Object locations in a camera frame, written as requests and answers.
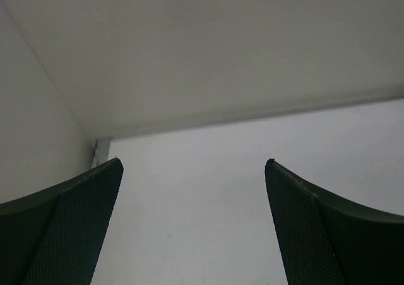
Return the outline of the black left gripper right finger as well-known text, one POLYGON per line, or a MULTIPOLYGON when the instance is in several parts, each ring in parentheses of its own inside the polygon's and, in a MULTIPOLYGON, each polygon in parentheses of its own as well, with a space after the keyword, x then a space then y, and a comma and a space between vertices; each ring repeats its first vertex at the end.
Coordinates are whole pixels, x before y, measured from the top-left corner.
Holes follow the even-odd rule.
POLYGON ((403 216, 340 197, 274 159, 265 182, 289 284, 403 284, 403 216))

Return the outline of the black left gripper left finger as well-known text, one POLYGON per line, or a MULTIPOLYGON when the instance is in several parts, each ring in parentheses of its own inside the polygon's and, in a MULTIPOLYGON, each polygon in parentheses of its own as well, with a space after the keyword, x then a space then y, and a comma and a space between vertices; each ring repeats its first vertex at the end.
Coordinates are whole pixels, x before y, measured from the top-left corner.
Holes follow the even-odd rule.
POLYGON ((1 284, 90 284, 123 175, 111 159, 1 204, 1 284))

